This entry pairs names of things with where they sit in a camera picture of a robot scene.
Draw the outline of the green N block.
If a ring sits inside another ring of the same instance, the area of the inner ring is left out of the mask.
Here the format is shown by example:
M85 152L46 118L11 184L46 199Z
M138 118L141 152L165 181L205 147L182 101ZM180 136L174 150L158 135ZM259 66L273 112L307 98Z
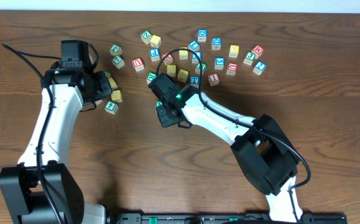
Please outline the green N block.
M158 107L158 106L160 106L160 105L162 105L162 102L161 102L161 101L156 101L155 107Z

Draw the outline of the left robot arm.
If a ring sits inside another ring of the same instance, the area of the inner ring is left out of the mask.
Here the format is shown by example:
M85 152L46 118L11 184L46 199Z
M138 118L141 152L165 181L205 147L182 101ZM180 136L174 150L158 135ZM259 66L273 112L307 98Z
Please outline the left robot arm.
M16 166L0 172L0 189L13 223L114 223L100 204L87 203L67 168L68 151L78 114L96 108L113 91L94 47L64 40L61 56L40 72L42 106L31 140Z

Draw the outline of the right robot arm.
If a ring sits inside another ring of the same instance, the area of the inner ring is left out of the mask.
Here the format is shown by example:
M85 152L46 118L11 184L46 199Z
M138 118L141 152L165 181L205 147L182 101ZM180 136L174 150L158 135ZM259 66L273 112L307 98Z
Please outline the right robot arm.
M273 118L235 113L195 86L180 87L165 73L157 75L148 87L161 102L156 111L162 127L197 125L224 140L246 179L266 196L270 219L301 220L303 212L295 194L301 159Z

